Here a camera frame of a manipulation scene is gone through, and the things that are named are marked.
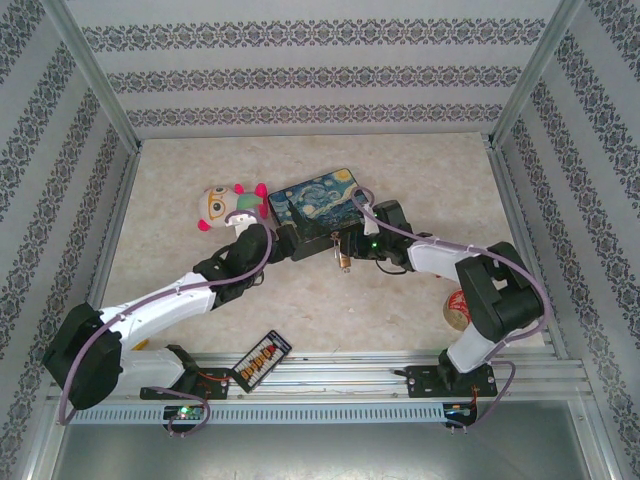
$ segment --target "circuit board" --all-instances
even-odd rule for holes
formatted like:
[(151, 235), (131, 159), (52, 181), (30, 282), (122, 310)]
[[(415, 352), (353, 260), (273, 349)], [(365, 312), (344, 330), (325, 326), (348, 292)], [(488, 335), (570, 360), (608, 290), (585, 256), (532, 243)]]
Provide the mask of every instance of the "circuit board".
[(291, 345), (271, 330), (231, 369), (231, 376), (250, 393), (291, 351)]

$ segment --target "tape roll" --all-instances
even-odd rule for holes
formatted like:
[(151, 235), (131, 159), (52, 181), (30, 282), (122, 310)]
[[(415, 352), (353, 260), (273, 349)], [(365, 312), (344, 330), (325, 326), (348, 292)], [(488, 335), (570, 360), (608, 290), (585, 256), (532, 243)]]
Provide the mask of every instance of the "tape roll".
[(462, 290), (456, 290), (449, 295), (444, 302), (442, 313), (447, 323), (460, 332), (464, 332), (471, 323), (471, 313)]

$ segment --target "white wall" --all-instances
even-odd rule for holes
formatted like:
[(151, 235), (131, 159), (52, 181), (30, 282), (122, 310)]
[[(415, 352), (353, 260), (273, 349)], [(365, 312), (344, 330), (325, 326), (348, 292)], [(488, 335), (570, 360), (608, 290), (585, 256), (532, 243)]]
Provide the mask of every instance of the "white wall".
[(624, 478), (640, 476), (639, 28), (638, 2), (585, 2), (501, 145)]
[(0, 478), (19, 471), (50, 380), (41, 366), (85, 300), (129, 156), (37, 1), (0, 2)]
[(488, 133), (558, 0), (72, 0), (141, 138)]

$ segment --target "starry night picture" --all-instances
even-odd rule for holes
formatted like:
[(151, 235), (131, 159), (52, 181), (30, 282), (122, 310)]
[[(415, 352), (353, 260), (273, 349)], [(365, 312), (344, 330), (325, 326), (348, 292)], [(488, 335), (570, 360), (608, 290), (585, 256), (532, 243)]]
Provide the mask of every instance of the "starry night picture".
[[(351, 201), (357, 186), (343, 168), (272, 193), (269, 202), (278, 223), (295, 225), (302, 239), (311, 240), (360, 222), (360, 212)], [(362, 194), (358, 200), (366, 201)]]

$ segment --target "red wire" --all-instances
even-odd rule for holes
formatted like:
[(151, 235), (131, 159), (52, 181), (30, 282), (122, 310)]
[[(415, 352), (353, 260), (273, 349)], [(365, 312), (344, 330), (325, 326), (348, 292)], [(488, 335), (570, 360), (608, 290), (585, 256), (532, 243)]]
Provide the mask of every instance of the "red wire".
[(218, 378), (218, 377), (212, 377), (210, 375), (207, 375), (205, 373), (202, 372), (198, 372), (198, 375), (200, 375), (201, 377), (204, 377), (208, 380), (213, 380), (214, 382), (228, 382), (229, 380), (231, 380), (231, 377), (223, 377), (223, 378)]

